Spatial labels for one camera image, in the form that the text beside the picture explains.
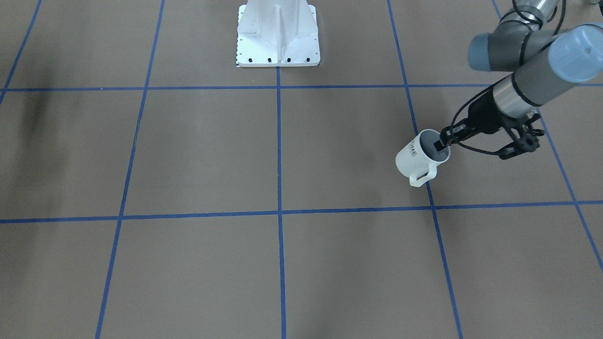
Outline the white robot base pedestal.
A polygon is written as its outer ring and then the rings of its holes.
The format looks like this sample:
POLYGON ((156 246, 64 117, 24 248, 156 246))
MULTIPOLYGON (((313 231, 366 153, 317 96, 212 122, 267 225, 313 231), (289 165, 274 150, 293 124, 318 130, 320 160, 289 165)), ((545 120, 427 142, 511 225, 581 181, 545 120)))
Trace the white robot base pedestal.
POLYGON ((317 10, 306 0, 248 0, 237 14, 237 67, 320 64, 317 10))

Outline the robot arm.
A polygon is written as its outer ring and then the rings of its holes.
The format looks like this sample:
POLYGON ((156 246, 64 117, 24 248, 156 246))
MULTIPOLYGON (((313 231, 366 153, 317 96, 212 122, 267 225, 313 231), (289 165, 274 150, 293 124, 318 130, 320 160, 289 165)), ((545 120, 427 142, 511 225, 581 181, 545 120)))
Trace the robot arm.
POLYGON ((437 150, 502 129, 511 142, 495 156, 508 159, 540 146, 537 109, 602 72, 601 22, 563 29, 565 13, 564 0, 514 0, 493 32, 472 39, 470 67, 508 75, 465 103, 467 117, 442 129, 437 150))

